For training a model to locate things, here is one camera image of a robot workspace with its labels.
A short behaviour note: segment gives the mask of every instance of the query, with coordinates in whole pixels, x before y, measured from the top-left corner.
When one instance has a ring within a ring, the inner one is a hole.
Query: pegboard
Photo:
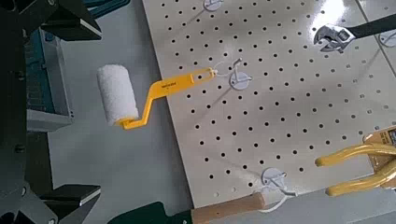
[[[144,5],[163,78],[217,64],[224,74],[238,58],[253,78],[243,91],[216,77],[168,97],[196,207],[252,193],[268,167],[299,194],[373,172],[367,157],[314,163],[396,123],[395,77],[373,37],[343,54],[313,45],[321,25],[364,22],[355,1],[225,0],[215,12],[199,0]]]
[[[359,0],[359,4],[364,11],[364,14],[367,17],[368,21],[374,21],[392,14],[396,14],[396,1],[392,0]],[[396,65],[396,47],[387,48],[383,46],[383,50],[388,56],[389,63],[394,68]]]

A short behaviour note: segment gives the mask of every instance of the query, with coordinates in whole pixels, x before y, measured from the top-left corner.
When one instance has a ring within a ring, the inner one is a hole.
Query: white roller cover
[[[139,113],[128,70],[111,64],[99,68],[97,76],[108,124],[115,125],[120,119],[137,119]]]

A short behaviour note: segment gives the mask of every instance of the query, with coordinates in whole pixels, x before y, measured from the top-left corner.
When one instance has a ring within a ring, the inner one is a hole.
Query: yellow tool handle
[[[201,84],[215,77],[215,71],[208,67],[196,70],[181,76],[170,77],[162,81],[157,81],[151,85],[148,91],[148,98],[143,111],[143,117],[140,120],[123,119],[118,123],[125,129],[133,129],[144,126],[149,121],[149,112],[152,102],[155,99],[171,95],[173,93],[184,91],[195,85]]]
[[[347,181],[327,188],[326,193],[335,197],[351,192],[377,188],[396,176],[396,160],[385,165],[375,175],[370,175],[358,180]]]
[[[354,147],[346,147],[340,151],[333,153],[332,155],[320,157],[315,160],[317,166],[330,166],[341,161],[345,161],[350,157],[361,155],[361,154],[375,154],[375,155],[395,155],[396,147],[382,145],[382,144],[364,144]]]

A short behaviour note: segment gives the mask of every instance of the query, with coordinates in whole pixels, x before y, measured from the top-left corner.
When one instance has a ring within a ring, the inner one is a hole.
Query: pliers
[[[377,143],[362,144],[354,147],[346,147],[332,155],[320,157],[315,161],[317,166],[330,166],[345,161],[351,157],[367,155],[396,156],[396,147]],[[329,196],[335,197],[351,192],[363,191],[380,187],[396,177],[396,160],[390,161],[382,169],[361,179],[347,181],[326,189]]]

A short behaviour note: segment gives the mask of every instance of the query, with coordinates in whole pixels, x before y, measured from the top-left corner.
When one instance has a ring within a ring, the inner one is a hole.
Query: black metal frame
[[[39,199],[25,181],[26,82],[23,45],[42,26],[65,40],[100,39],[81,0],[0,1],[0,223],[81,223],[99,186],[65,185]]]

